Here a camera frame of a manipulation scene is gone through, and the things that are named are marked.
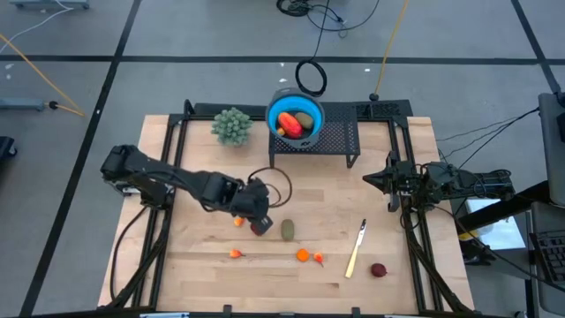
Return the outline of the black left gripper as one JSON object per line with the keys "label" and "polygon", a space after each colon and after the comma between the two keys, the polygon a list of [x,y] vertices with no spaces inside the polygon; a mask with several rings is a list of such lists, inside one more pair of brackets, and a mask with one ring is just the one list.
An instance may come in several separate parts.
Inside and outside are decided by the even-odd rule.
{"label": "black left gripper", "polygon": [[258,235],[264,235],[273,225],[267,215],[269,199],[267,186],[259,179],[253,178],[238,191],[230,204],[230,213],[233,216],[260,219],[258,221]]}

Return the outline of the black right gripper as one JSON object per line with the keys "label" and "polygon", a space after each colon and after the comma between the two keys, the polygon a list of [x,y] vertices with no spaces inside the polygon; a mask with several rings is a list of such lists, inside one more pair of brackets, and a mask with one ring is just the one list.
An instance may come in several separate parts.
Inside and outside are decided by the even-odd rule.
{"label": "black right gripper", "polygon": [[387,178],[390,175],[389,183],[392,193],[411,193],[414,191],[415,182],[418,179],[415,164],[412,161],[400,160],[396,152],[390,152],[387,158],[386,170],[367,174],[362,179],[371,186],[376,188],[385,188],[388,186]]}

